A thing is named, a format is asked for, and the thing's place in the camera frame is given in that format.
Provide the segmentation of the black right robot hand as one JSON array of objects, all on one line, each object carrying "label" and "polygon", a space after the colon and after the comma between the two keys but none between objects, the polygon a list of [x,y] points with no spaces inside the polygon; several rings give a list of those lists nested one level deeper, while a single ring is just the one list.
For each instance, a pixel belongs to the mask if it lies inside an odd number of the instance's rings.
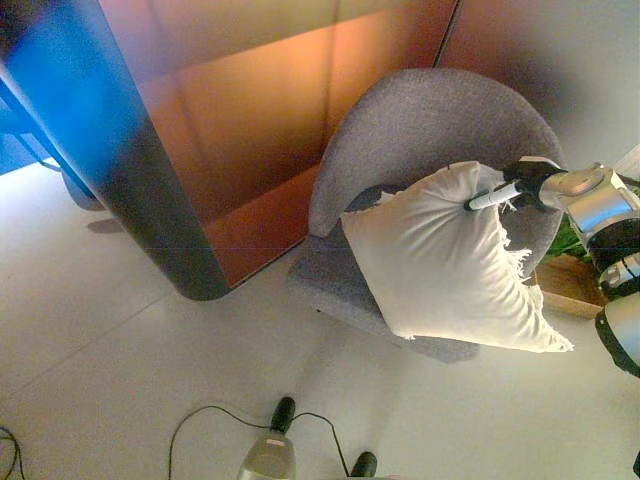
[{"label": "black right robot hand", "polygon": [[503,170],[503,183],[493,190],[485,190],[464,203],[466,211],[479,211],[494,205],[516,200],[518,206],[532,205],[541,212],[553,207],[540,199],[543,184],[556,174],[565,174],[554,161],[545,157],[524,156],[507,165]]}]

